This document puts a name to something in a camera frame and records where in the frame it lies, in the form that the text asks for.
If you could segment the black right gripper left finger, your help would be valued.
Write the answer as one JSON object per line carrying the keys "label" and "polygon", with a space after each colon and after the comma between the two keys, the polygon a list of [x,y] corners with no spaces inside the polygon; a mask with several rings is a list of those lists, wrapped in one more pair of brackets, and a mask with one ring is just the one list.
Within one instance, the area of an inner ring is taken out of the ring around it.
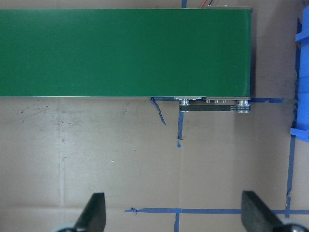
{"label": "black right gripper left finger", "polygon": [[93,193],[73,226],[74,232],[103,232],[106,226],[105,195]]}

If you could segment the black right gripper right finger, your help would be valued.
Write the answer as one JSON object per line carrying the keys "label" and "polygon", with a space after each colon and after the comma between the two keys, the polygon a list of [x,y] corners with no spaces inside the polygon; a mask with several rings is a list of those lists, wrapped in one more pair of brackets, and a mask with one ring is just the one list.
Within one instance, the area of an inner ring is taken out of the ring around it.
{"label": "black right gripper right finger", "polygon": [[243,191],[241,197],[241,222],[247,232],[289,232],[254,191]]}

